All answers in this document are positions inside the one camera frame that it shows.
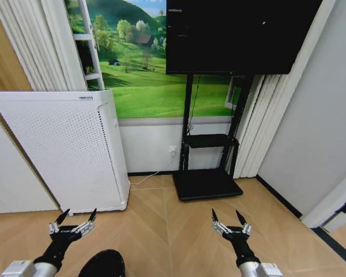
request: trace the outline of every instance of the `sky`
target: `sky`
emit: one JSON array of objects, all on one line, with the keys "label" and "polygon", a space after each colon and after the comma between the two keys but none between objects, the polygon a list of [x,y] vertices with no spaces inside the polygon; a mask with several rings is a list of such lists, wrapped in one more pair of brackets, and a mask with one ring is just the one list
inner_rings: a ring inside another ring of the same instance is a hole
[{"label": "sky", "polygon": [[147,12],[151,17],[159,15],[159,10],[164,10],[166,14],[167,1],[166,0],[126,0]]}]

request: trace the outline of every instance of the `black shoe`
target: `black shoe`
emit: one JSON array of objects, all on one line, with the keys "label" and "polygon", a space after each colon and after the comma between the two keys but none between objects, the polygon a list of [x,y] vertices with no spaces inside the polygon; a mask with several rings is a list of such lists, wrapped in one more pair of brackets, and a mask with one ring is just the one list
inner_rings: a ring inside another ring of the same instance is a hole
[{"label": "black shoe", "polygon": [[78,277],[125,277],[125,262],[115,250],[104,250],[94,255],[82,268]]}]

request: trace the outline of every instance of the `wall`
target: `wall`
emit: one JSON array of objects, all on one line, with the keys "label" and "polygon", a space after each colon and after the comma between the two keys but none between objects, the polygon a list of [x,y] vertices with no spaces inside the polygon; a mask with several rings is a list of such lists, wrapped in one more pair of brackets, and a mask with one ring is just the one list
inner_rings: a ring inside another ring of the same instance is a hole
[{"label": "wall", "polygon": [[[228,133],[230,125],[194,125],[191,134]],[[128,172],[157,171],[170,159],[169,146],[177,145],[177,154],[164,170],[177,170],[182,125],[122,126],[121,136]],[[221,147],[190,149],[189,168],[217,167]]]},{"label": "wall", "polygon": [[258,174],[302,214],[346,176],[346,0],[336,2]]},{"label": "wall", "polygon": [[[31,90],[0,23],[0,90]],[[56,209],[0,123],[0,212]]]}]

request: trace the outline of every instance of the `baseboard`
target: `baseboard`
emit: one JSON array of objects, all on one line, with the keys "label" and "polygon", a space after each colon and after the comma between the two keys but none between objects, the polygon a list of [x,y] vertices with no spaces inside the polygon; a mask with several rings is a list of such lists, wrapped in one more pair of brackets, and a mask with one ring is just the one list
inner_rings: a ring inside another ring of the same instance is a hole
[{"label": "baseboard", "polygon": [[346,262],[346,249],[335,241],[325,230],[320,227],[312,229],[326,244],[328,244]]},{"label": "baseboard", "polygon": [[[168,171],[159,171],[155,175],[171,175],[178,170],[168,170]],[[144,171],[144,172],[128,172],[128,176],[149,176],[156,173],[156,171]]]},{"label": "baseboard", "polygon": [[289,209],[297,218],[302,216],[301,212],[296,209],[290,202],[288,202],[282,195],[280,195],[275,189],[273,189],[263,178],[259,175],[256,175],[256,179],[281,202],[286,208]]}]

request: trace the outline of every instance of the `robotic hand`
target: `robotic hand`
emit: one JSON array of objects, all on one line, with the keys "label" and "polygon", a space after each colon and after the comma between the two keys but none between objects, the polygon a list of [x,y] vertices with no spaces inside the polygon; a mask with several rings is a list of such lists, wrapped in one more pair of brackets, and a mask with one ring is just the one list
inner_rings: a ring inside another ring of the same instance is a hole
[{"label": "robotic hand", "polygon": [[53,277],[62,267],[62,260],[69,245],[85,235],[95,226],[96,209],[93,210],[88,221],[80,225],[60,226],[67,216],[69,209],[58,216],[54,223],[49,224],[49,233],[52,239],[44,254],[33,262],[14,261],[2,273],[4,276],[15,277]]},{"label": "robotic hand", "polygon": [[213,228],[223,238],[232,243],[237,255],[236,264],[240,269],[243,277],[282,277],[276,264],[260,263],[254,252],[247,244],[250,236],[251,225],[245,218],[236,211],[237,217],[241,223],[241,227],[226,226],[218,221],[218,217],[212,209]]}]

